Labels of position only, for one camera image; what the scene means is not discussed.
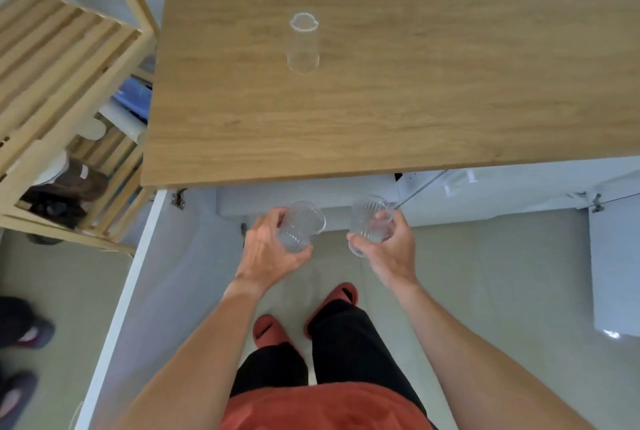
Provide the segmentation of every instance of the person's left hand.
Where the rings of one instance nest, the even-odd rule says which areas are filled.
[[[271,209],[255,221],[244,238],[236,280],[248,283],[260,296],[311,258],[312,246],[292,254],[278,240],[278,226],[286,213],[286,207]]]

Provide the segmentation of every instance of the foot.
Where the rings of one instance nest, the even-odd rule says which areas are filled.
[[[10,430],[35,392],[38,378],[24,371],[9,378],[0,401],[0,430]]]
[[[307,339],[310,339],[309,335],[309,324],[314,320],[317,313],[320,312],[325,305],[329,302],[333,302],[334,300],[344,300],[353,305],[358,305],[358,289],[356,289],[353,283],[340,283],[337,287],[335,287],[329,295],[326,296],[324,301],[320,304],[320,306],[316,309],[315,312],[307,319],[305,322],[305,336]]]
[[[16,345],[27,349],[39,349],[51,341],[55,331],[56,328],[50,321],[37,317],[31,329],[18,339]]]
[[[253,325],[253,341],[260,349],[288,342],[293,345],[282,324],[273,315],[261,315]]]

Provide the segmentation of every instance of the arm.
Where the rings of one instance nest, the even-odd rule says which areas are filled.
[[[457,321],[415,276],[415,240],[396,211],[381,244],[348,235],[398,298],[460,430],[587,430],[593,427],[530,372]]]
[[[296,270],[312,248],[292,255],[276,237],[286,209],[272,209],[246,233],[242,260],[220,304],[144,387],[119,430],[218,428],[258,301]]]

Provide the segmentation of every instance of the wooden countertop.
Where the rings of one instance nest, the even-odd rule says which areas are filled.
[[[296,12],[320,66],[288,69]],[[640,154],[640,0],[166,0],[142,184]]]

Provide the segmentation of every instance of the open cabinet door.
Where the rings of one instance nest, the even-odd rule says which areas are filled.
[[[640,336],[640,194],[589,211],[594,323]]]
[[[239,263],[240,226],[216,215],[216,190],[159,191],[113,316],[76,430],[112,428],[214,308]]]

